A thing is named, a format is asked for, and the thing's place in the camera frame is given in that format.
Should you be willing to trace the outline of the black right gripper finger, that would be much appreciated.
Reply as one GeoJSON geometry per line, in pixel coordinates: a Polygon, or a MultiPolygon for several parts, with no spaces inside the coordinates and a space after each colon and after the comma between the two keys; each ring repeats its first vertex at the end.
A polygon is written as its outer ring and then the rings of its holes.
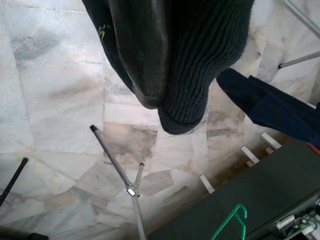
{"type": "Polygon", "coordinates": [[[165,0],[108,0],[118,53],[138,101],[156,108],[167,86],[165,0]]]}

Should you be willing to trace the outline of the black shirt with green logo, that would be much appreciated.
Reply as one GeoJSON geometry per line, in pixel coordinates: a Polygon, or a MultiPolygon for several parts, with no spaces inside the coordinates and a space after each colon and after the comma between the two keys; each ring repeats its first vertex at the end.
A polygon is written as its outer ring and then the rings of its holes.
{"type": "MultiPolygon", "coordinates": [[[[164,131],[181,135],[202,120],[214,78],[242,55],[255,0],[165,0],[167,82],[155,108],[164,131]]],[[[114,71],[133,83],[118,52],[109,0],[82,0],[114,71]]]]}

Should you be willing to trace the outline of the green plastic hanger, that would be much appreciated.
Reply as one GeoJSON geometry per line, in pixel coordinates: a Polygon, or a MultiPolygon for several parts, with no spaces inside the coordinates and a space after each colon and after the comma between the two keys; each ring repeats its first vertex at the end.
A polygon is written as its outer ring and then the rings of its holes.
{"type": "Polygon", "coordinates": [[[247,226],[245,224],[245,219],[247,219],[247,217],[248,217],[247,208],[243,204],[238,203],[233,208],[233,210],[229,213],[226,219],[221,223],[221,225],[217,228],[217,230],[214,232],[210,240],[216,240],[217,236],[222,232],[222,230],[227,226],[227,224],[231,221],[232,218],[236,218],[236,220],[241,226],[240,240],[246,240],[247,226]],[[243,217],[240,217],[238,213],[239,210],[243,212],[243,217]]]}

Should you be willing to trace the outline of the navy shirt with red collar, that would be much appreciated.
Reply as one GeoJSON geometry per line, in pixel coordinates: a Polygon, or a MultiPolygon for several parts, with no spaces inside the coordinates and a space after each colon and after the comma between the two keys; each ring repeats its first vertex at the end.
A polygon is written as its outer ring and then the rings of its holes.
{"type": "Polygon", "coordinates": [[[320,155],[320,102],[315,108],[253,76],[232,68],[221,72],[219,87],[257,125],[304,141],[320,155]]]}

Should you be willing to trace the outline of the black television console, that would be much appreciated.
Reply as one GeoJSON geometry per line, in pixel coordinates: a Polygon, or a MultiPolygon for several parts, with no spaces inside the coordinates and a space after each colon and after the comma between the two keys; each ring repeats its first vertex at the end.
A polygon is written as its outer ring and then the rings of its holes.
{"type": "MultiPolygon", "coordinates": [[[[281,240],[277,222],[299,215],[318,199],[320,155],[293,140],[150,233],[148,240],[211,240],[237,204],[247,209],[245,240],[281,240]]],[[[241,231],[233,217],[215,240],[241,240],[241,231]]]]}

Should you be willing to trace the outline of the small white device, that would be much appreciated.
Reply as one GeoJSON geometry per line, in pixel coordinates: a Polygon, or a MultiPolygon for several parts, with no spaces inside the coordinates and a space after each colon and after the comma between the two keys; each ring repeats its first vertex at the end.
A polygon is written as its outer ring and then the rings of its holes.
{"type": "Polygon", "coordinates": [[[276,228],[278,230],[281,230],[282,228],[286,227],[287,225],[291,224],[293,221],[295,220],[295,216],[294,215],[289,215],[286,218],[278,221],[276,223],[276,228]]]}

